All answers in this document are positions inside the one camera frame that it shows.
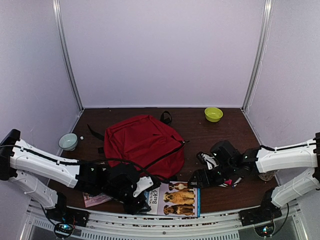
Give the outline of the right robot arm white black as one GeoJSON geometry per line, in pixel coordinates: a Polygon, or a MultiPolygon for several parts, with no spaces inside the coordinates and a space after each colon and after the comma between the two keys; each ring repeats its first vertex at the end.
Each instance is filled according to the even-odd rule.
{"type": "Polygon", "coordinates": [[[243,179],[251,174],[266,175],[283,169],[305,167],[289,182],[265,192],[256,210],[259,220],[268,220],[290,201],[320,188],[320,134],[305,142],[268,147],[260,145],[240,153],[228,140],[213,145],[209,154],[196,155],[206,168],[193,172],[187,182],[191,188],[204,189],[226,185],[228,180],[243,179]]]}

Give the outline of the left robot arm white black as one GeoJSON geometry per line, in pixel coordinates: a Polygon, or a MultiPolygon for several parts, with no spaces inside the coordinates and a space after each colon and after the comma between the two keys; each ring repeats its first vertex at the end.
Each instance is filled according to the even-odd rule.
{"type": "Polygon", "coordinates": [[[144,177],[133,164],[108,167],[102,161],[80,161],[40,150],[20,138],[12,129],[0,142],[0,179],[16,184],[61,222],[72,218],[66,197],[48,188],[38,179],[42,176],[68,188],[91,195],[106,194],[122,203],[127,214],[150,211],[144,192],[154,185],[151,176],[144,177]]]}

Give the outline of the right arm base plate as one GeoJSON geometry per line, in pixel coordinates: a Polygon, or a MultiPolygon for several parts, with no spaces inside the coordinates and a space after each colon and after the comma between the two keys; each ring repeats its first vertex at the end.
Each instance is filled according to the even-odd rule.
{"type": "Polygon", "coordinates": [[[241,210],[239,212],[239,218],[242,226],[256,225],[264,222],[273,221],[276,218],[282,216],[282,211],[280,209],[260,209],[251,208],[246,210],[241,210]]]}

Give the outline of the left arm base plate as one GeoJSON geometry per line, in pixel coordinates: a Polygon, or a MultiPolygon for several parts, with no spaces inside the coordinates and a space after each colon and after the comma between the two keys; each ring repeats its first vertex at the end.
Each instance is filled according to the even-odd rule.
{"type": "Polygon", "coordinates": [[[79,227],[86,227],[90,213],[84,210],[67,208],[65,213],[61,213],[56,209],[47,209],[46,215],[49,219],[56,222],[64,222],[79,227]]]}

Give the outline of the red backpack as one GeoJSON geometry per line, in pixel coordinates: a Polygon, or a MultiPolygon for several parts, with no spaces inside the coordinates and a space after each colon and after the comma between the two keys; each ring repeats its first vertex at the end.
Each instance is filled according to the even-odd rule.
{"type": "Polygon", "coordinates": [[[173,119],[168,111],[160,118],[138,115],[108,127],[104,134],[89,129],[97,139],[103,141],[108,165],[115,167],[120,160],[136,164],[136,169],[164,178],[175,176],[185,164],[186,141],[171,127],[173,119]]]}

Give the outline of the dog book Why Dogs Bark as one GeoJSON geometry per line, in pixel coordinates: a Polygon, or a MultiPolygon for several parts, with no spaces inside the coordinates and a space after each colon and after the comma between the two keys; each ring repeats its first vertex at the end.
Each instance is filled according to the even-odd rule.
{"type": "Polygon", "coordinates": [[[146,191],[147,207],[142,213],[158,216],[194,217],[201,214],[201,190],[187,182],[173,181],[146,191]]]}

